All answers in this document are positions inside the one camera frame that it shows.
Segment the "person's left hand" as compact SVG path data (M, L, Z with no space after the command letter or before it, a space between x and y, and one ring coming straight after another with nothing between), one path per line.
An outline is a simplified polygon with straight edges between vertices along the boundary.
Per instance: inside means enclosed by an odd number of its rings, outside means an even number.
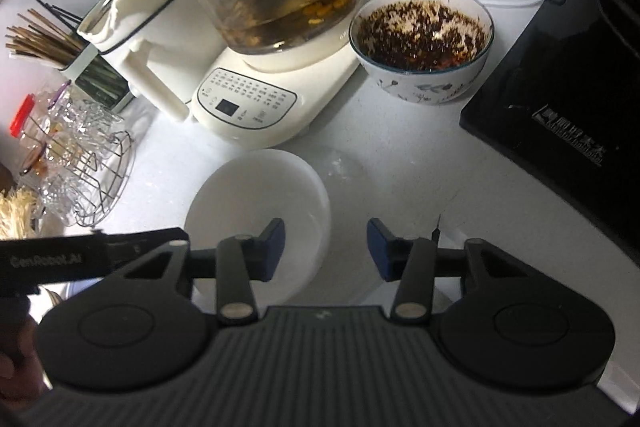
M49 391L35 348L37 322L25 296L1 299L1 403L30 407Z

